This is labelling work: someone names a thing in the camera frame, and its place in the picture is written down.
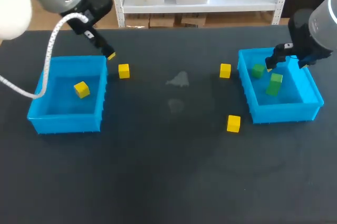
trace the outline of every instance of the storage shelf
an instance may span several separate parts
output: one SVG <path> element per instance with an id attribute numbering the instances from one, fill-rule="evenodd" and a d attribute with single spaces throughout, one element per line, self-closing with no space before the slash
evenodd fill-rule
<path id="1" fill-rule="evenodd" d="M 199 12 L 247 12 L 274 11 L 276 0 L 210 0 L 208 4 L 177 5 L 175 0 L 165 0 L 163 5 L 131 4 L 124 0 L 124 13 L 199 13 Z"/>

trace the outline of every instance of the cardboard box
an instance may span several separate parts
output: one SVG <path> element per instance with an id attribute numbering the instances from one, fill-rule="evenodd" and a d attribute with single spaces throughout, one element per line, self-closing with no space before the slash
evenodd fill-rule
<path id="1" fill-rule="evenodd" d="M 174 27 L 174 14 L 152 14 L 150 17 L 150 27 Z"/>
<path id="2" fill-rule="evenodd" d="M 185 27 L 203 27 L 206 17 L 205 13 L 185 13 L 181 18 L 181 24 Z"/>
<path id="3" fill-rule="evenodd" d="M 125 27 L 148 29 L 149 22 L 149 14 L 129 14 L 125 18 Z"/>

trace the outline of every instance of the table surface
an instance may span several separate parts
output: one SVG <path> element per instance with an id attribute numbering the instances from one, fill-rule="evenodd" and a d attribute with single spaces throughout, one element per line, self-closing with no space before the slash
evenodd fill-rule
<path id="1" fill-rule="evenodd" d="M 3 42 L 0 74 L 34 91 L 49 34 Z M 0 85 L 0 223 L 337 220 L 335 56 L 311 68 L 325 101 L 314 122 L 253 125 L 238 50 L 289 42 L 286 26 L 102 34 L 117 57 L 101 133 L 37 135 L 31 101 Z M 54 48 L 93 54 L 70 31 Z M 118 80 L 122 63 L 129 80 Z M 221 63 L 231 79 L 219 79 Z M 229 114 L 242 117 L 240 133 L 226 131 Z"/>

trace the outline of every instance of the blue plastic box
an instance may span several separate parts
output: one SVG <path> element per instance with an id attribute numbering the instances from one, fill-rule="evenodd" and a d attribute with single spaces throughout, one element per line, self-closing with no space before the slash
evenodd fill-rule
<path id="1" fill-rule="evenodd" d="M 80 99 L 74 85 L 84 81 L 90 95 Z M 104 56 L 62 56 L 51 60 L 47 91 L 28 112 L 37 133 L 100 131 L 107 84 Z M 36 94 L 42 88 L 42 75 Z"/>
<path id="2" fill-rule="evenodd" d="M 310 71 L 299 69 L 298 60 L 287 57 L 271 72 L 264 72 L 261 79 L 251 75 L 255 64 L 265 65 L 265 58 L 274 48 L 239 51 L 238 70 L 247 98 L 253 123 L 275 123 L 314 120 L 324 101 Z M 272 73 L 282 74 L 283 81 L 277 96 L 266 94 Z"/>

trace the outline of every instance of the white cable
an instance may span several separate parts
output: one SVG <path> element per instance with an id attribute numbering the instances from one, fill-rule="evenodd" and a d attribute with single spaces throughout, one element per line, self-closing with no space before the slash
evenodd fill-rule
<path id="1" fill-rule="evenodd" d="M 41 89 L 39 94 L 36 95 L 36 94 L 31 94 L 29 92 L 26 92 L 26 91 L 22 90 L 21 88 L 17 87 L 16 85 L 14 85 L 13 83 L 11 83 L 10 81 L 8 81 L 7 79 L 3 78 L 1 75 L 0 75 L 0 82 L 6 84 L 8 87 L 13 89 L 14 91 L 16 91 L 16 92 L 20 93 L 21 95 L 24 95 L 28 98 L 31 98 L 31 99 L 41 98 L 46 93 L 46 90 L 47 90 L 49 68 L 50 68 L 50 64 L 51 64 L 52 52 L 53 52 L 53 47 L 54 47 L 54 43 L 55 43 L 55 40 L 56 40 L 56 36 L 57 36 L 58 32 L 60 31 L 61 27 L 68 20 L 71 20 L 72 18 L 78 18 L 83 23 L 87 23 L 89 21 L 89 19 L 86 16 L 82 15 L 81 13 L 70 13 L 70 14 L 64 16 L 56 24 L 56 26 L 55 26 L 52 34 L 51 34 L 51 37 L 49 38 L 49 42 L 48 42 L 46 58 L 45 58 L 44 67 L 43 67 L 42 89 Z"/>

